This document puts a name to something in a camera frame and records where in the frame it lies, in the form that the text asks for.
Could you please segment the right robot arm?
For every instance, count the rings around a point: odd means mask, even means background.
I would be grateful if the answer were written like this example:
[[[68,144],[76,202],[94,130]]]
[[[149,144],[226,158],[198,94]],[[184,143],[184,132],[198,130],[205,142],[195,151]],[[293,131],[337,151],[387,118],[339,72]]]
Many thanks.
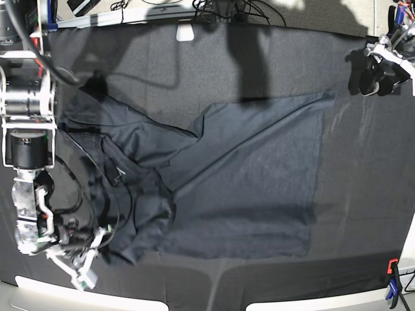
[[[50,204],[50,170],[64,164],[56,154],[56,88],[78,82],[51,60],[48,36],[58,27],[56,18],[56,1],[1,2],[1,160],[16,173],[11,197],[18,250],[44,253],[76,289],[86,290],[97,283],[92,262],[112,228],[80,227],[75,214],[85,198],[81,183],[73,206]]]

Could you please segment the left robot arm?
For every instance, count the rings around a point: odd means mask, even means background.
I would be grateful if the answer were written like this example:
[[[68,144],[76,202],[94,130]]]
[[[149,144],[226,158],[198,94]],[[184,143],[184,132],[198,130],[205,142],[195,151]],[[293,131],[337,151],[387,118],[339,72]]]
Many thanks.
[[[387,96],[403,84],[414,85],[414,1],[396,1],[388,9],[388,32],[368,38],[352,50],[348,84],[352,95]]]

